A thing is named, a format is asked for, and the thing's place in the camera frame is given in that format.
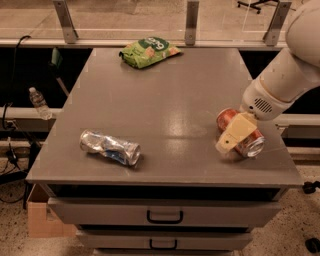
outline metal railing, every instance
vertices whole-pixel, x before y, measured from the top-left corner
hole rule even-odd
[[[159,34],[177,46],[283,48],[286,44],[279,38],[284,32],[283,27],[288,20],[292,0],[279,0],[279,3],[272,7],[263,5],[261,14],[256,14],[250,8],[238,8],[235,0],[179,0],[175,1],[177,6],[172,5],[172,9],[162,1],[155,1],[155,6],[149,6],[144,1],[140,3],[124,0],[118,0],[117,6],[110,6],[107,1],[102,1],[101,6],[90,6],[88,1],[71,1],[68,6],[67,2],[52,0],[51,7],[47,2],[43,4],[41,8],[44,9],[36,12],[43,13],[39,14],[38,24],[35,21],[34,28],[28,27],[24,33],[29,34],[31,38],[25,40],[21,46],[124,46],[144,35]],[[166,15],[168,10],[172,12],[170,15]],[[158,23],[166,22],[167,24],[160,28]],[[14,46],[22,36],[23,24],[16,27],[0,27],[1,30],[11,31],[11,34],[4,38],[5,33],[1,33],[0,46]],[[12,31],[16,31],[14,35],[18,38],[12,36]]]

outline green chip bag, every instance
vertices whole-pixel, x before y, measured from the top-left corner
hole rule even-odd
[[[132,67],[144,68],[180,52],[166,40],[148,37],[127,45],[119,56]]]

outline gray drawer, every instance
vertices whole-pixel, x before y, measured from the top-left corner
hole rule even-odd
[[[95,249],[93,251],[93,256],[232,256],[233,252],[230,251],[167,251],[159,252],[153,250],[117,250],[117,249]]]
[[[249,233],[157,232],[137,230],[78,230],[85,247],[109,249],[240,250],[250,241]]]
[[[64,223],[261,227],[280,210],[277,202],[50,198]]]

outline chair leg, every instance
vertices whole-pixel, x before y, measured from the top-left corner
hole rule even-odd
[[[305,241],[305,246],[311,253],[320,252],[320,241],[317,238],[311,238]]]
[[[279,2],[279,0],[260,0],[258,2],[254,2],[252,4],[248,4],[248,3],[245,3],[245,2],[242,2],[242,1],[238,1],[238,7],[240,8],[241,5],[244,5],[244,6],[252,8],[252,9],[256,9],[257,10],[257,14],[259,14],[261,12],[261,7],[258,7],[256,5],[264,4],[264,3],[270,2],[270,1],[273,1],[273,2],[276,2],[276,3]]]

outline cardboard box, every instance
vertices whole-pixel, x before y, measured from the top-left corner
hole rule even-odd
[[[64,224],[48,206],[49,197],[40,185],[33,186],[27,201],[29,237],[73,237],[76,227]]]

